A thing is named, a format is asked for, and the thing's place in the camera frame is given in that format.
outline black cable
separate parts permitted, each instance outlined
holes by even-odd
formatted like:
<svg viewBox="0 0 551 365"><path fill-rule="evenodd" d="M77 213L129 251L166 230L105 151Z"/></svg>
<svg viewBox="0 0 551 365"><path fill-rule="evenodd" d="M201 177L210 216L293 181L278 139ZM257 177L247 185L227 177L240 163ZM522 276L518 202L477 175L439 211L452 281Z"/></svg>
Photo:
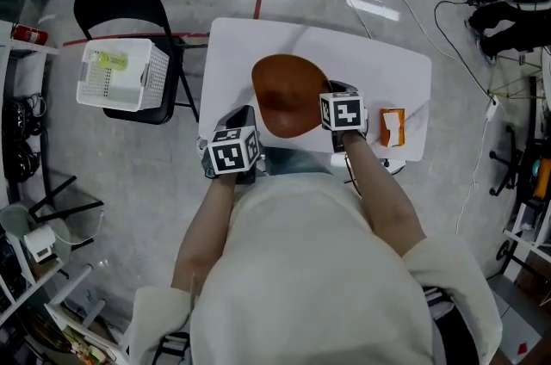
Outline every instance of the black cable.
<svg viewBox="0 0 551 365"><path fill-rule="evenodd" d="M448 36L443 32L443 30L440 28L440 25L438 25L438 19L436 18L436 11L438 10L438 7L440 7L440 5L442 5L443 3L452 3L453 5L468 5L468 3L454 3L452 1L440 1L436 7L434 8L434 22L437 26L437 28L440 30L440 33L442 33L443 37L448 41L448 43L451 45L451 47L455 50L455 52L457 53L457 56L459 56L459 59L461 60L461 62L465 65L465 68L467 68L467 71L469 72L469 74L471 75L471 77L473 78L473 80L476 82L476 84L478 85L478 87L480 88L480 90L486 95L486 97L488 97L490 100L493 100L492 99L492 96L490 96L488 94L488 92L484 89L484 87L480 84L480 82L478 81L478 79L474 76L473 72L471 71L471 69L469 68L469 66L467 65L467 62L465 62L465 60L463 59L463 57L461 56L461 53L459 53L459 50L457 50L457 48L455 48L455 45L451 42L451 40L449 40Z"/></svg>
<svg viewBox="0 0 551 365"><path fill-rule="evenodd" d="M350 175L350 181L348 183L352 183L354 185L354 189L358 193L358 195L362 196L360 193L360 189L358 188L358 185L356 184L356 179L352 175L352 169L350 168L350 163L348 162L348 154L344 154L344 162L346 163L346 169L348 170L348 173Z"/></svg>
<svg viewBox="0 0 551 365"><path fill-rule="evenodd" d="M396 172L393 172L392 176L397 176L404 168L406 167L406 165L404 164L401 168L399 168Z"/></svg>

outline white cable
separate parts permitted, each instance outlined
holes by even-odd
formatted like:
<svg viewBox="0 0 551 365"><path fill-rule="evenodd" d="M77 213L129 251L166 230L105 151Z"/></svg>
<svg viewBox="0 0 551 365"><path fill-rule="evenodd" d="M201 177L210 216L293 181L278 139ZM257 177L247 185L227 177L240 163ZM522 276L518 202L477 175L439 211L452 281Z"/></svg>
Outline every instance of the white cable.
<svg viewBox="0 0 551 365"><path fill-rule="evenodd" d="M347 1L347 4L352 7L352 9L354 10L354 13L356 13L356 16L358 17L358 19L360 20L360 22L362 23L363 27L365 28L365 32L368 34L368 37L370 39L373 39L373 36L371 35L371 33L369 32L369 29L368 29L368 26L365 25L365 22L363 21L362 17L360 16L360 14L358 13L358 10L356 9L356 7L354 6L354 3L352 3L351 0L346 0Z"/></svg>
<svg viewBox="0 0 551 365"><path fill-rule="evenodd" d="M467 66L465 64L463 64L463 62L461 62L459 60L459 58L455 57L455 56L452 56L451 54L447 54L445 52L443 52L440 48L438 48L438 46L436 46L436 44L432 41L432 39L429 37L429 35L427 34L427 32L424 30L423 26L421 25L421 22L419 22L419 19L417 18L417 16L415 15L415 13L413 12L413 9L412 7L410 6L410 4L406 1L406 0L402 0L404 2L404 4L407 6L407 8L410 10L410 13L412 14L413 16L413 19L415 20L415 22L417 23L417 25L419 25L419 28L421 28L421 31L423 32L424 36L429 40L429 42L431 43L431 45L433 47L436 48L436 50L442 54L443 56L446 56L447 58L450 58L450 59L453 59L455 62L457 62L458 64L461 64L461 66L463 68L465 68L465 70L468 71L468 75L476 82L476 79L474 78L474 76L471 75L471 71L467 68Z"/></svg>
<svg viewBox="0 0 551 365"><path fill-rule="evenodd" d="M91 239L93 239L99 232L100 232L100 228L102 227L102 221L103 221L103 217L105 216L105 212L101 211L100 212L100 220L99 222L97 223L97 229L96 229L96 232L91 236L91 237L87 237L86 239L84 239L83 241L81 241L80 243L72 243L70 241L66 241L64 239L62 239L53 229L52 229L52 232L53 234L55 235L55 237L61 241L63 241L65 244L68 244L68 245L81 245L81 244L84 244L86 241L90 241Z"/></svg>
<svg viewBox="0 0 551 365"><path fill-rule="evenodd" d="M486 118L486 121L484 122L484 130L482 131L482 140L481 140L481 143L480 143L480 154L479 154L479 157L476 159L476 165L474 166L473 182L471 182L471 184L469 185L468 191L467 191L467 196L465 197L465 201L461 205L461 213L459 214L459 218L457 218L457 223L455 224L455 234L459 234L459 223L461 221L461 217L463 216L463 212L465 210L465 205L467 204L468 197L471 195L471 188L473 188L473 190L476 190L476 189L479 188L479 184L474 179L474 176L476 175L476 171L479 168L479 163L480 163L480 159L482 157L482 152L484 151L484 138L486 136L487 126L488 126L488 119Z"/></svg>

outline chair leg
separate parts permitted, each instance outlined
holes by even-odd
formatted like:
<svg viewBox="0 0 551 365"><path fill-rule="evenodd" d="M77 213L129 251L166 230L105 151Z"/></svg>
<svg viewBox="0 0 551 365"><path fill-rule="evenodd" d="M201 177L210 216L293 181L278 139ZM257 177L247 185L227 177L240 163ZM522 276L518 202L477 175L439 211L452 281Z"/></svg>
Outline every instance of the chair leg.
<svg viewBox="0 0 551 365"><path fill-rule="evenodd" d="M55 220L56 218L66 219L69 215L73 215L77 212L83 212L85 210L93 209L95 207L103 206L105 203L103 201L94 201L90 204L85 204L84 206L74 207L73 209L60 210L56 213L50 213L49 215L44 215L42 217L37 217L35 219L37 224L46 223L50 220Z"/></svg>
<svg viewBox="0 0 551 365"><path fill-rule="evenodd" d="M193 100L193 97L191 96L191 91L189 90L188 86L188 80L186 79L185 74L183 74L183 69L179 70L180 72L180 80L182 80L183 89L186 92L186 97L189 100L189 107L193 111L193 116L195 117L195 121L199 123L199 113L197 112L197 108L195 107L195 102Z"/></svg>
<svg viewBox="0 0 551 365"><path fill-rule="evenodd" d="M48 203L50 200L53 199L55 195L57 195L59 192L61 192L63 189L65 189L67 186L69 186L71 183L73 183L75 180L77 180L76 176L72 176L67 180L66 182L60 184L56 189L54 189L52 192L50 192L49 195L46 195L42 200L37 202L34 206L32 206L28 212L31 214L31 216L36 219L34 216L42 206L44 206L46 203Z"/></svg>
<svg viewBox="0 0 551 365"><path fill-rule="evenodd" d="M505 175L503 181L501 182L501 184L499 185L498 189L494 189L494 188L491 188L490 189L490 195L491 196L498 196L499 194L501 194L501 191L503 189L505 189L505 186L507 186L507 183L509 183L509 180L511 179L511 177L513 176L513 174L516 173L516 168L509 168L509 170L507 170L507 174Z"/></svg>
<svg viewBox="0 0 551 365"><path fill-rule="evenodd" d="M517 140L513 128L507 126L505 131L511 135L511 161L509 162L507 160L499 158L494 151L490 152L491 159L498 160L500 163L505 164L509 168L501 184L499 184L499 187L497 189L490 189L490 195L492 196L498 196L505 188L514 189L517 181L518 163L520 161L522 153L519 152L517 149Z"/></svg>
<svg viewBox="0 0 551 365"><path fill-rule="evenodd" d="M88 238L80 244L72 245L71 246L71 251L77 251L78 249L81 249L81 248L83 248L84 246L86 246L88 244L92 244L93 242L94 242L93 238Z"/></svg>
<svg viewBox="0 0 551 365"><path fill-rule="evenodd" d="M509 160L505 160L504 158L498 157L494 151L490 152L490 158L492 160L499 161L500 163L504 164L505 166L511 166L511 162Z"/></svg>

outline metal stand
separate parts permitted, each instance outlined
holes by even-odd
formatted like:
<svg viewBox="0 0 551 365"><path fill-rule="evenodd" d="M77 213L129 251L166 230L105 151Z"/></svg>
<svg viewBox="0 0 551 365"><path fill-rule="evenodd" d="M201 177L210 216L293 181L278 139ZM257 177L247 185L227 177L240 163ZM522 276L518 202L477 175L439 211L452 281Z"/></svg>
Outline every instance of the metal stand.
<svg viewBox="0 0 551 365"><path fill-rule="evenodd" d="M492 196L498 196L504 188L515 188L517 185L517 173L520 168L520 159L523 156L522 151L517 149L517 141L515 140L515 132L513 129L507 125L505 131L511 135L511 161L498 157L495 151L490 151L490 158L492 160L498 160L501 164L504 164L508 168L503 181L499 184L499 187L497 189L490 189L490 195Z"/></svg>
<svg viewBox="0 0 551 365"><path fill-rule="evenodd" d="M517 62L515 59L506 58L505 56L498 56L499 59L508 59L513 60ZM507 82L504 85L501 85L497 88L489 89L487 92L491 96L502 96L507 97L508 99L515 100L515 99L545 99L544 96L538 96L537 95L537 89L536 86L543 80L542 77L542 68L538 65L529 64L526 62L526 57L523 53L521 53L520 57L518 58L518 64L520 66L523 65L529 65L535 67L535 70L522 75L521 77L511 80L510 82ZM509 91L509 87L517 82L526 81L528 79L528 85L523 84L523 86L520 88L520 90L516 90L514 92ZM528 95L525 95L524 93L526 90L530 93Z"/></svg>
<svg viewBox="0 0 551 365"><path fill-rule="evenodd" d="M186 50L193 50L196 48L208 48L208 44L200 44L200 45L189 45L185 42L179 45L183 49L182 51L182 62L183 62L183 54ZM188 80L185 77L185 74L183 73L183 68L179 71L180 73L180 80L182 81L183 89L186 92L186 97L189 100L189 103L180 103L175 102L174 104L178 107L186 107L191 108L193 111L193 116L195 117L195 121L199 123L199 113L197 112L197 107L195 106L195 102L193 100L193 97L191 96L191 91L189 90Z"/></svg>

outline orange package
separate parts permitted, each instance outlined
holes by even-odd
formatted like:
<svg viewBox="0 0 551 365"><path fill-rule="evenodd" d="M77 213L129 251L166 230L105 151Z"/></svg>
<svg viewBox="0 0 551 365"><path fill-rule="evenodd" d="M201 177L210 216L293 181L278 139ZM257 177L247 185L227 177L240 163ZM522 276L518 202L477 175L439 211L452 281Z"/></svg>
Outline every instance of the orange package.
<svg viewBox="0 0 551 365"><path fill-rule="evenodd" d="M551 160L542 158L540 170L537 174L536 188L534 189L534 198L543 200L548 192L549 176L551 175Z"/></svg>
<svg viewBox="0 0 551 365"><path fill-rule="evenodd" d="M406 143L406 110L403 108L383 108L381 109L381 144L388 146L390 141L390 131L387 129L384 114L398 113L399 117L399 139L395 146L403 146Z"/></svg>

